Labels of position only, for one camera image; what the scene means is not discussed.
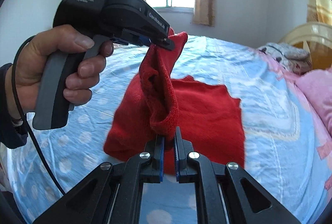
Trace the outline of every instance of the metal screw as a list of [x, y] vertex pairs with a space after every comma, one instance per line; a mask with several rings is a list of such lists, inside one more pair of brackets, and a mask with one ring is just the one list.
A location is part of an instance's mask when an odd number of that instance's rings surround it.
[[189, 157], [191, 159], [198, 159], [200, 157], [200, 154], [198, 154], [196, 152], [191, 152], [191, 153], [189, 153]]
[[142, 152], [142, 153], [139, 154], [139, 157], [141, 159], [148, 159], [150, 157], [150, 153], [148, 153], [148, 152]]
[[239, 168], [239, 165], [235, 162], [230, 162], [227, 164], [227, 166], [230, 168], [230, 169], [238, 169]]
[[100, 168], [101, 168], [102, 170], [108, 170], [108, 169], [111, 168], [111, 164], [108, 163], [108, 162], [101, 163], [101, 164], [100, 164]]

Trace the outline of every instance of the gripper handle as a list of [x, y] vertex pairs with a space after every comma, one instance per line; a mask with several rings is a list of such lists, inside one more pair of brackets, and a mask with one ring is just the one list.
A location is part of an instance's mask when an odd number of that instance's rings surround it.
[[57, 50], [49, 55], [41, 77], [35, 115], [32, 120], [34, 129], [49, 130], [67, 125], [69, 111], [74, 110], [74, 104], [63, 96], [66, 78], [77, 72], [83, 60], [96, 56], [101, 44], [109, 39], [102, 35], [95, 35], [94, 46], [86, 52], [67, 54]]

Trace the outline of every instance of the sleeve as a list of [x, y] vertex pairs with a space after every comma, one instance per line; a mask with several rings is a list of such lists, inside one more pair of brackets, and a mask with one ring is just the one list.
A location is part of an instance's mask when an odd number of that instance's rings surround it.
[[0, 67], [0, 142], [7, 148], [15, 149], [27, 143], [28, 131], [24, 125], [14, 127], [7, 109], [5, 76], [11, 64]]

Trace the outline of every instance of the fingernail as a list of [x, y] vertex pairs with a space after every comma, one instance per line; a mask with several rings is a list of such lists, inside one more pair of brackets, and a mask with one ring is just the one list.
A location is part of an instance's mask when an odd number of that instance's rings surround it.
[[77, 96], [77, 91], [72, 91], [72, 90], [64, 90], [63, 95], [65, 97], [76, 97]]
[[87, 37], [86, 35], [83, 34], [77, 35], [75, 43], [85, 49], [90, 49], [95, 44], [90, 37]]
[[93, 65], [85, 64], [80, 68], [80, 76], [89, 77], [90, 75], [93, 74], [93, 70], [94, 70]]
[[67, 87], [72, 90], [79, 88], [81, 84], [82, 84], [82, 81], [79, 79], [68, 79], [66, 81]]
[[114, 51], [113, 45], [109, 44], [105, 47], [105, 53], [107, 56], [110, 56]]

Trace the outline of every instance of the finger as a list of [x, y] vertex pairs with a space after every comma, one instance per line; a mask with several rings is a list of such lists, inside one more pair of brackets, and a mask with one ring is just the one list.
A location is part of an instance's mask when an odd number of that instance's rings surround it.
[[99, 74], [82, 79], [79, 77], [78, 73], [69, 75], [66, 78], [66, 87], [70, 90], [80, 90], [80, 89], [89, 89], [99, 82]]
[[81, 78], [88, 78], [101, 73], [105, 67], [105, 57], [102, 55], [97, 55], [81, 62], [78, 66], [77, 72]]
[[94, 45], [94, 41], [79, 33], [71, 25], [61, 25], [37, 34], [28, 48], [38, 55], [47, 56], [56, 50], [66, 53], [85, 52]]
[[111, 56], [113, 52], [114, 52], [114, 45], [111, 40], [105, 41], [99, 49], [99, 54], [103, 55], [104, 57]]
[[76, 105], [82, 105], [90, 101], [92, 97], [92, 91], [89, 89], [69, 90], [66, 88], [63, 91], [63, 96], [71, 103], [74, 103]]

